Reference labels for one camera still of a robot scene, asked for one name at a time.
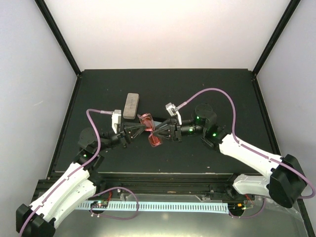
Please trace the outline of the red thin-frame glasses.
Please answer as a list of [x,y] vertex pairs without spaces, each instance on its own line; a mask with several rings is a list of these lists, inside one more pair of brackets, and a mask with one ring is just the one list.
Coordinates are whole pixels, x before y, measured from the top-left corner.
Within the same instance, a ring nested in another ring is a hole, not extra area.
[[148,137],[149,143],[152,147],[157,147],[162,144],[162,140],[154,135],[154,130],[156,128],[156,125],[154,123],[153,117],[151,114],[142,114],[138,116],[139,121],[142,125],[144,125],[145,131],[149,132],[150,135]]

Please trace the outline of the grey glasses case green lining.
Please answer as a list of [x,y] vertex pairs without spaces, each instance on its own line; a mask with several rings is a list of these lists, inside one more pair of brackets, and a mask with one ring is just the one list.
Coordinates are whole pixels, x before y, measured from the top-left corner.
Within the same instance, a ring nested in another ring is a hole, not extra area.
[[135,119],[137,115],[137,108],[139,103],[138,93],[128,93],[123,110],[124,119]]

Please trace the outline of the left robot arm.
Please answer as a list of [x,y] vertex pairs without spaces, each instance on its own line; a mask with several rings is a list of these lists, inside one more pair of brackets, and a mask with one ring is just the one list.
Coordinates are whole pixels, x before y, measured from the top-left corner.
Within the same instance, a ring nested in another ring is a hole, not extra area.
[[101,197],[106,191],[104,178],[97,172],[103,161],[98,153],[119,145],[126,146],[145,131],[140,123],[124,123],[118,133],[98,133],[84,129],[79,136],[81,150],[64,174],[29,205],[16,210],[16,230],[21,237],[52,237],[61,222],[83,201]]

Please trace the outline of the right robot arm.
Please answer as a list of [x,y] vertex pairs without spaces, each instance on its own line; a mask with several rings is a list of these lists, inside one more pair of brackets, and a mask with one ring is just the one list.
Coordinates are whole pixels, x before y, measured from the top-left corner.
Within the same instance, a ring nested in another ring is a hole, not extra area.
[[191,120],[181,120],[180,113],[171,103],[166,109],[173,116],[156,126],[153,135],[162,139],[181,141],[183,136],[202,133],[202,142],[210,149],[232,157],[259,175],[238,175],[224,187],[225,195],[235,199],[253,194],[270,197],[277,204],[292,208],[307,186],[298,159],[290,154],[282,157],[265,152],[245,141],[235,138],[216,123],[217,115],[208,104],[196,106]]

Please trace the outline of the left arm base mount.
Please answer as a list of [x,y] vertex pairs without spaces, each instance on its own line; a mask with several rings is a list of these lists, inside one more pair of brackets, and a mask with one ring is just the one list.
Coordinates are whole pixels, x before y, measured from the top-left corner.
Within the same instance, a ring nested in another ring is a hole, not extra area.
[[96,194],[89,201],[89,213],[90,215],[100,217],[106,211],[109,206],[109,202],[113,199],[113,195],[119,195],[122,192],[121,187],[110,188]]

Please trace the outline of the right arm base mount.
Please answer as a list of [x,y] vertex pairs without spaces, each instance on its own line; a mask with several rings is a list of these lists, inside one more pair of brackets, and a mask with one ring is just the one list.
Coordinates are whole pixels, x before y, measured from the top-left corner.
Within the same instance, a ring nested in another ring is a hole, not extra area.
[[229,214],[241,218],[245,210],[255,205],[252,195],[239,194],[232,186],[226,183],[212,183],[209,185],[209,197],[228,205]]

